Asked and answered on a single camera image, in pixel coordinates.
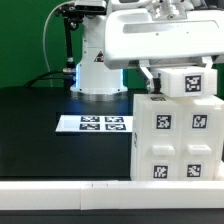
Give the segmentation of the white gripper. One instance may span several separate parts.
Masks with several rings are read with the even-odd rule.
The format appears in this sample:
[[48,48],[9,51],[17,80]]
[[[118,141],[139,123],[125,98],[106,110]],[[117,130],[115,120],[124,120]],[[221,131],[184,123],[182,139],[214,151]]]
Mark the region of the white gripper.
[[161,82],[149,70],[148,61],[202,57],[211,69],[211,56],[224,55],[224,11],[189,11],[183,20],[152,19],[144,9],[111,13],[105,26],[104,63],[110,69],[138,64],[149,94],[159,94]]

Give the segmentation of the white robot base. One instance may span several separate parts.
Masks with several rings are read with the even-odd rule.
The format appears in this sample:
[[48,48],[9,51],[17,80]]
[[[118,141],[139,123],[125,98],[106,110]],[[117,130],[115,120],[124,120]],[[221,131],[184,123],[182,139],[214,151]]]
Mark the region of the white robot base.
[[109,101],[124,96],[123,70],[110,70],[104,64],[105,16],[83,20],[82,58],[76,65],[74,84],[70,90],[76,96],[93,101]]

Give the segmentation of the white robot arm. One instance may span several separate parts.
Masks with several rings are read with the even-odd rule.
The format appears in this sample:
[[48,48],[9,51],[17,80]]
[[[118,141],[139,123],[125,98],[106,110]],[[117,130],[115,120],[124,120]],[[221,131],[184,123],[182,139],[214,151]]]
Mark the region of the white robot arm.
[[224,62],[224,9],[194,0],[112,0],[105,25],[104,63],[140,68],[159,78],[171,97],[217,92],[215,63]]

